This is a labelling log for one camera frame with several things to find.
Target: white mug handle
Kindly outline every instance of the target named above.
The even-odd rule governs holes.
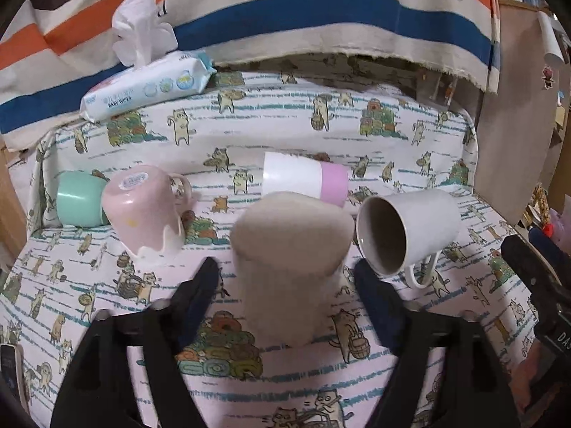
[[[192,199],[192,187],[190,186],[188,179],[183,175],[175,173],[168,175],[169,177],[178,178],[182,183],[183,189],[185,190],[185,194],[182,197],[175,196],[177,199],[176,210],[179,214],[182,214],[185,210],[187,210],[188,205]]]
[[[434,279],[434,269],[436,267],[436,262],[438,262],[438,258],[441,252],[442,251],[436,251],[428,258],[428,261],[426,263],[427,265],[425,267],[426,273],[424,274],[421,283],[419,283],[415,278],[414,264],[409,265],[409,267],[405,269],[404,280],[406,281],[406,284],[409,288],[424,289],[432,284],[432,281]]]

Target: blue stripe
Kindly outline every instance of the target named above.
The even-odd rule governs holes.
[[[469,51],[486,66],[490,64],[490,39],[473,22],[455,13],[406,8],[398,0],[253,0],[220,9],[174,31],[180,50],[197,50],[255,35],[340,22],[372,25],[412,39],[449,43]],[[118,64],[0,105],[0,132],[76,111],[90,88],[123,69]]]

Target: cat print tablecloth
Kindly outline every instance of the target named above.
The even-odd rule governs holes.
[[[322,66],[327,60],[306,61]],[[472,194],[477,141],[471,119],[462,111],[438,113],[398,88],[373,82],[374,66],[355,72],[338,61],[338,71],[329,77],[303,77],[298,65],[282,66],[275,73],[220,73],[201,96],[102,124],[69,125],[41,141],[31,157],[36,160],[31,237],[12,272],[0,278],[0,340],[24,350],[30,412],[40,426],[49,426],[58,389],[93,314],[142,310],[170,296],[208,255],[222,267],[221,285],[196,341],[176,356],[208,426],[365,425],[395,357],[378,343],[356,296],[355,245],[312,344],[289,348],[255,336],[243,315],[228,234],[241,212],[261,197],[265,151],[347,166],[345,208],[353,213],[371,194],[450,192],[463,229],[444,250],[433,284],[412,290],[402,276],[392,283],[405,300],[425,310],[477,316],[507,373],[526,356],[537,312],[500,255],[501,241],[513,229]],[[397,81],[400,74],[394,73]],[[185,174],[196,197],[183,215],[183,251],[153,271],[133,264],[110,227],[62,228],[54,204],[65,170],[109,179],[140,163]],[[130,362],[143,420],[155,427],[140,349],[130,350]],[[434,350],[417,427],[427,421],[442,362],[442,353]]]

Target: smartphone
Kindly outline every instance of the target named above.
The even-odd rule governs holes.
[[[14,397],[28,412],[22,368],[22,351],[19,346],[0,344],[0,375],[6,381]]]

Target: pink mug handle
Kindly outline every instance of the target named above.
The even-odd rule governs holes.
[[[182,215],[183,212],[185,212],[188,208],[188,205],[190,204],[190,201],[192,200],[192,187],[190,186],[190,182],[188,181],[188,179],[184,176],[182,176],[181,174],[176,174],[176,173],[172,173],[172,174],[168,174],[169,177],[175,177],[178,178],[183,186],[183,189],[185,190],[185,194],[182,196],[178,196],[177,194],[175,195],[176,198],[176,211]]]

